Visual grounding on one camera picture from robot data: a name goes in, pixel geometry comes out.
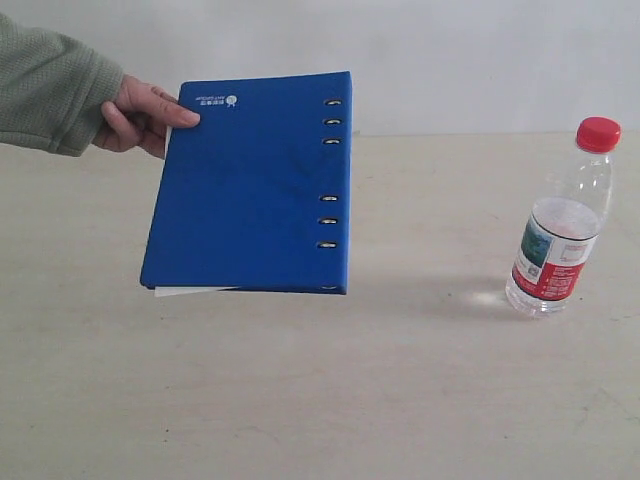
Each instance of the green sweater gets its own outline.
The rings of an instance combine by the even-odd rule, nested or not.
[[[80,156],[123,72],[82,43],[0,13],[0,143]]]

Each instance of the white wall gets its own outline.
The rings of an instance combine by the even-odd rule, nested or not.
[[[640,128],[637,0],[3,0],[173,92],[349,69],[362,134]]]

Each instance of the clear plastic bottle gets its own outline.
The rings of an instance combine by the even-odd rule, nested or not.
[[[575,154],[548,178],[507,280],[507,298],[517,311],[546,317],[565,309],[609,214],[611,152],[620,131],[608,118],[585,119]]]

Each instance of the blue notebook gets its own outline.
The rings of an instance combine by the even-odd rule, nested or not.
[[[179,103],[140,282],[346,294],[349,72],[199,81]]]

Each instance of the hand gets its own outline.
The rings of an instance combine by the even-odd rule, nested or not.
[[[167,126],[190,128],[200,116],[177,104],[160,87],[142,83],[125,75],[117,98],[102,105],[105,126],[94,145],[112,152],[141,147],[147,153],[164,158]]]

